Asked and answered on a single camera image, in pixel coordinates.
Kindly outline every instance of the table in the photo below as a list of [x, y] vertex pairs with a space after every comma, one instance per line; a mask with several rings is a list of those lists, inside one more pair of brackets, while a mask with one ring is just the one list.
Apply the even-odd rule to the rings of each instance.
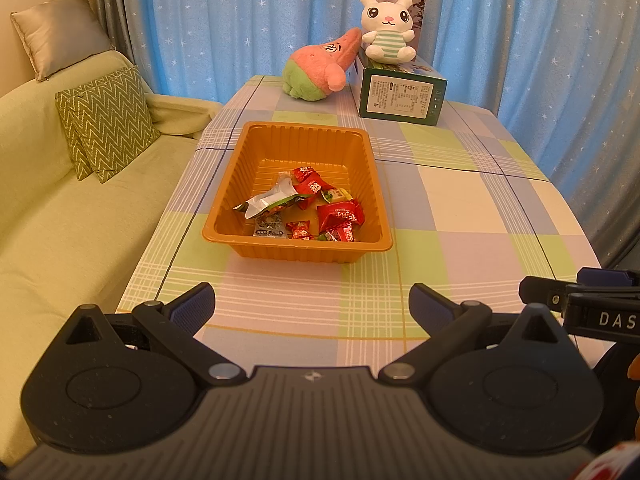
[[[427, 335], [407, 295], [423, 282], [453, 301], [519, 312], [528, 275], [575, 281], [598, 266], [556, 188], [482, 108], [445, 102], [438, 126], [363, 119], [349, 88], [309, 103], [254, 76], [203, 132], [120, 302], [170, 301], [199, 282], [216, 313], [196, 337], [244, 367], [369, 365], [373, 373]], [[354, 264], [241, 258], [201, 230], [247, 121], [332, 124], [368, 131], [394, 246]], [[590, 362], [605, 346], [580, 339]]]

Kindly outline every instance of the white bunny plush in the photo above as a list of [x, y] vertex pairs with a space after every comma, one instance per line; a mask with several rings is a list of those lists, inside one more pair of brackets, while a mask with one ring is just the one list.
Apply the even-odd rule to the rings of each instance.
[[407, 9], [413, 1], [398, 0], [394, 4], [376, 0], [360, 1], [364, 5], [360, 23], [368, 30], [362, 36], [362, 41], [370, 43], [365, 51], [367, 57], [393, 65], [411, 61], [415, 57], [415, 49], [407, 46], [406, 42], [414, 38], [414, 20]]

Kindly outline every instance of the sofa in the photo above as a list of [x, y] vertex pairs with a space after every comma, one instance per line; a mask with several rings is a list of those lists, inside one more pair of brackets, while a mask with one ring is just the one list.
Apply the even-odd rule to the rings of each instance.
[[20, 390], [66, 318], [81, 303], [114, 312], [198, 133], [221, 105], [145, 97], [162, 135], [100, 184], [78, 181], [56, 109], [56, 92], [131, 63], [103, 52], [0, 98], [0, 461], [33, 446]]

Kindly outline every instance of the plush toy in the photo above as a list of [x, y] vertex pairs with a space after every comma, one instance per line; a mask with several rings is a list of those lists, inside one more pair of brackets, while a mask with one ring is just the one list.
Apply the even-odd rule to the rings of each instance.
[[397, 65], [411, 61], [415, 49], [407, 46], [415, 33], [414, 20], [408, 12], [412, 0], [398, 0], [396, 3], [360, 0], [364, 5], [360, 23], [365, 30], [362, 41], [370, 43], [365, 54], [373, 61]]
[[356, 27], [331, 43], [299, 48], [282, 70], [282, 90], [305, 101], [318, 101], [339, 92], [347, 83], [344, 72], [353, 63], [361, 40], [362, 33]]

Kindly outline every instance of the striped shirt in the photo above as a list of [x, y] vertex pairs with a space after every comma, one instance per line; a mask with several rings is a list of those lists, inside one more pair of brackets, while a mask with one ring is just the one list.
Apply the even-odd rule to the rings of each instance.
[[384, 57], [389, 59], [397, 59], [398, 51], [406, 46], [402, 34], [393, 30], [377, 30], [376, 39], [371, 44], [379, 46], [385, 53]]

